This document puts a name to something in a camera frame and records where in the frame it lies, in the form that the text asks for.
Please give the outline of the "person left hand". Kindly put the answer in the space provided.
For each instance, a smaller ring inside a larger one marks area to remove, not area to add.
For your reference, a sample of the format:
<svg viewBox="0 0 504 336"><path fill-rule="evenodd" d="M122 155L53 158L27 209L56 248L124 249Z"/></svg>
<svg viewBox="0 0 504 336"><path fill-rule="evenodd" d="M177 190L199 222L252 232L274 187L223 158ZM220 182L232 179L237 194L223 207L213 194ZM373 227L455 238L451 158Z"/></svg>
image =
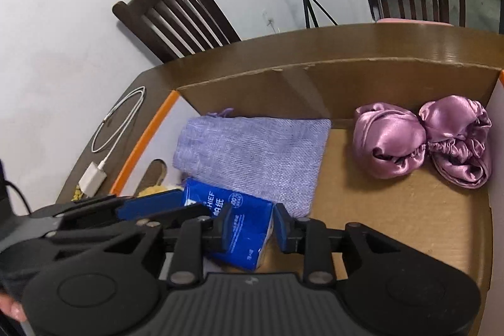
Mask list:
<svg viewBox="0 0 504 336"><path fill-rule="evenodd" d="M0 293L0 310L17 322L26 321L26 314L22 305L6 293Z"/></svg>

